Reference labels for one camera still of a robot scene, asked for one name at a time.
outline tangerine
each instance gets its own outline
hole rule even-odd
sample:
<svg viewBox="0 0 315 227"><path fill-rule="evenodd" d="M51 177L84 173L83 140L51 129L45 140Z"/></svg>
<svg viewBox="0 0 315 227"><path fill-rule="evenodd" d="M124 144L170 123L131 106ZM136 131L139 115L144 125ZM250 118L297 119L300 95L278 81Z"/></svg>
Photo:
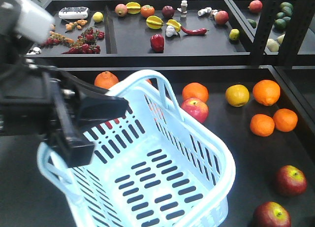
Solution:
<svg viewBox="0 0 315 227"><path fill-rule="evenodd" d="M275 81L264 79L255 84L252 95L258 103L270 106L278 101L280 86Z"/></svg>
<svg viewBox="0 0 315 227"><path fill-rule="evenodd" d="M275 122L268 115L256 114L252 117L250 129L257 136L267 137L274 132Z"/></svg>
<svg viewBox="0 0 315 227"><path fill-rule="evenodd" d="M208 89L200 83L189 83L184 86L182 96L183 100L194 97L206 103L209 99L209 92Z"/></svg>
<svg viewBox="0 0 315 227"><path fill-rule="evenodd" d="M119 80L116 75L109 71L105 71L96 76L94 85L101 88L109 89L118 82Z"/></svg>
<svg viewBox="0 0 315 227"><path fill-rule="evenodd" d="M277 110L272 118L276 129L282 132L294 130L298 121L296 113L286 108Z"/></svg>

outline white device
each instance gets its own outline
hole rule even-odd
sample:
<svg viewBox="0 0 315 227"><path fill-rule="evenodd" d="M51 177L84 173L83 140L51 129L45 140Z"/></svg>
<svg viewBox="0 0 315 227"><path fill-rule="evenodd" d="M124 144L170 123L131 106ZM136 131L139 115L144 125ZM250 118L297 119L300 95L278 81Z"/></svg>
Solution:
<svg viewBox="0 0 315 227"><path fill-rule="evenodd" d="M59 18L61 19L86 19L89 15L89 8L87 7L65 7L59 11Z"/></svg>
<svg viewBox="0 0 315 227"><path fill-rule="evenodd" d="M15 0L21 6L21 13L14 31L31 41L43 43L49 36L54 18L31 0Z"/></svg>

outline apple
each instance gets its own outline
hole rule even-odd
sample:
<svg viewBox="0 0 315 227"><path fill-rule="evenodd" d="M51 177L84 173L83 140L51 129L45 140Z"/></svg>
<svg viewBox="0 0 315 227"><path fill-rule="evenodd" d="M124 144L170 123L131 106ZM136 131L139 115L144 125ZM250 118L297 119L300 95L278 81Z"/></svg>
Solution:
<svg viewBox="0 0 315 227"><path fill-rule="evenodd" d="M268 201L256 207L253 214L254 227L291 227L291 217L280 204Z"/></svg>
<svg viewBox="0 0 315 227"><path fill-rule="evenodd" d="M262 10L262 3L260 0L253 0L250 5L249 9L251 13L258 14Z"/></svg>
<svg viewBox="0 0 315 227"><path fill-rule="evenodd" d="M115 7L115 13L116 13L119 17L124 17L124 16L128 13L127 6L125 6L124 4L118 4L118 5Z"/></svg>
<svg viewBox="0 0 315 227"><path fill-rule="evenodd" d="M181 108L200 123L205 122L209 115L209 108L207 104L198 98L191 97L184 100Z"/></svg>
<svg viewBox="0 0 315 227"><path fill-rule="evenodd" d="M164 16L165 19L171 19L174 16L175 10L173 7L167 5L164 6L162 9L162 15Z"/></svg>
<svg viewBox="0 0 315 227"><path fill-rule="evenodd" d="M282 196L296 196L306 191L307 180L298 168L285 165L276 172L275 188Z"/></svg>
<svg viewBox="0 0 315 227"><path fill-rule="evenodd" d="M215 15L215 21L219 25L223 25L228 21L228 13L224 10L219 11Z"/></svg>

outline small white bottle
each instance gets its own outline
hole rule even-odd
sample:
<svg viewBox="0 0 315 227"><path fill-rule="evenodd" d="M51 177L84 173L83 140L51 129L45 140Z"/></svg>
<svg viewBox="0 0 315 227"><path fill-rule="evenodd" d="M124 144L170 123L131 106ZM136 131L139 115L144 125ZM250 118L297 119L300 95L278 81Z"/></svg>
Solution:
<svg viewBox="0 0 315 227"><path fill-rule="evenodd" d="M181 17L182 18L186 18L186 15L187 15L187 0L182 0L182 3L181 3Z"/></svg>

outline black shelf surface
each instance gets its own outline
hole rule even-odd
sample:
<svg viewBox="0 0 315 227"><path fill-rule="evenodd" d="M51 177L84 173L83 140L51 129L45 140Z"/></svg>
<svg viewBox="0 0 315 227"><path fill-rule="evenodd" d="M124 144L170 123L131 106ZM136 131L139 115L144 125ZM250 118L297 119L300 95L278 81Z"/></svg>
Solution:
<svg viewBox="0 0 315 227"><path fill-rule="evenodd" d="M89 25L94 24L91 16L101 11L104 21L96 24L105 31L105 40L98 41L101 46L100 54L61 55L66 46L44 47L41 55L30 55L29 58L44 58L57 67L126 67L126 66L205 66L205 65L246 65L252 46L250 32L243 22L236 19L236 12L227 0L188 0L188 14L181 18L180 12L175 11L173 19L188 29L206 28L209 31L203 36L188 36L180 31L178 36L165 37L163 53L154 53L150 47L150 37L160 33L165 36L166 25L160 30L152 30L146 25L146 19L141 14L118 17L115 6L136 1L141 6L152 5L155 15L163 18L161 10L170 5L174 9L180 7L181 0L51 0L45 9L56 20L56 32L65 32L64 20L58 17L58 11L63 7L86 6L91 10ZM225 10L229 21L217 25L214 19L207 16L198 17L197 12L205 7ZM231 29L239 29L240 40L236 43L229 41ZM66 33L67 37L76 39L79 30Z"/></svg>
<svg viewBox="0 0 315 227"><path fill-rule="evenodd" d="M238 13L241 20L244 22L244 24L247 26L248 30L251 32L252 36L255 36L256 29L254 29L247 19L253 19L258 24L260 13L254 14L251 13L248 9L248 6L250 2L253 0L229 0L231 5L234 7L234 10ZM293 5L296 3L297 0L282 0L282 2L289 2ZM272 38L274 40L277 39L278 36L285 34L285 31L279 31L275 29L273 26L269 38ZM299 50L296 62L294 65L315 65L315 32L313 32L310 28L307 30L304 41L301 45L301 48ZM270 65L276 65L277 64L277 55L278 52L271 52L269 49L265 49L265 54L267 55L265 57L265 63Z"/></svg>
<svg viewBox="0 0 315 227"><path fill-rule="evenodd" d="M277 71L315 122L315 67L277 67Z"/></svg>
<svg viewBox="0 0 315 227"><path fill-rule="evenodd" d="M68 68L69 72L93 83L96 75L110 70L120 80L132 72L131 68ZM296 99L287 83L271 66L208 66L208 67L152 67L170 81L181 103L183 87L196 81L209 90L209 117L204 125L228 146L236 163L236 178L229 192L229 213L221 227L251 226L254 209L265 201L283 205L291 214L292 227L315 225L315 124ZM256 82L271 79L282 91L272 106L258 104L251 94L248 104L235 108L227 104L225 90L243 84L252 91ZM269 137L258 137L249 129L251 117L257 113L272 116L279 108L294 110L299 117L296 129L284 133L275 130ZM60 191L41 177L35 158L37 137L1 138L2 175L0 226L74 227L71 212ZM275 193L271 180L278 168L290 164L301 169L309 185L306 193L285 198Z"/></svg>

